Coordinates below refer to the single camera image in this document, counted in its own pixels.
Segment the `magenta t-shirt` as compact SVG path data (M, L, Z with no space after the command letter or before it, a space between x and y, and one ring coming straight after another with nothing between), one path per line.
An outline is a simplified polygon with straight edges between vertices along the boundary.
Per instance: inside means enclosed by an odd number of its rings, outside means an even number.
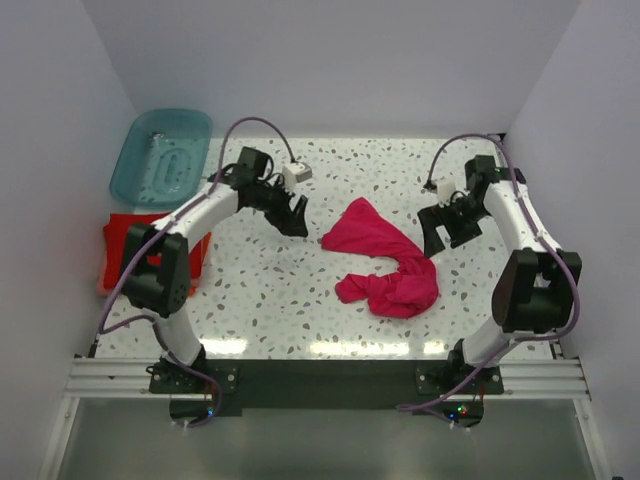
M323 235L324 250L383 257L397 263L385 275L346 275L335 285L344 304L365 300L378 316L410 319L429 310L440 291L436 266L401 230L385 220L364 198L351 202L340 219Z

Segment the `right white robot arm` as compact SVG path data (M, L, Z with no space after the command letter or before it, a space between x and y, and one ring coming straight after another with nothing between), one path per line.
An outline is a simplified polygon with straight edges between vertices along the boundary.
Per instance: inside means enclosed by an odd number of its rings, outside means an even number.
M459 393L469 392L481 380L480 368L497 366L517 344L569 332L580 313L582 270L580 256L564 250L540 225L519 170L478 155L466 163L465 177L465 192L439 185L437 204L419 211L425 256L475 239L482 233L480 220L490 217L509 257L492 293L489 319L448 355L445 379ZM448 244L439 228L449 235Z

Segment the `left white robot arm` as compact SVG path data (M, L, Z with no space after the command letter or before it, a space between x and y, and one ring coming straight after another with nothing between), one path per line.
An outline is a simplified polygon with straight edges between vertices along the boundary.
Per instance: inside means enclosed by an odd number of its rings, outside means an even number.
M261 212L288 237L308 236L302 195L291 204L297 184L312 178L305 163L292 161L268 175L272 158L244 147L236 163L212 175L194 198L151 224L128 228L118 281L120 292L154 328L171 378L185 392L200 390L207 368L199 359L204 347L193 332L186 301L191 288L190 253L222 221L244 208Z

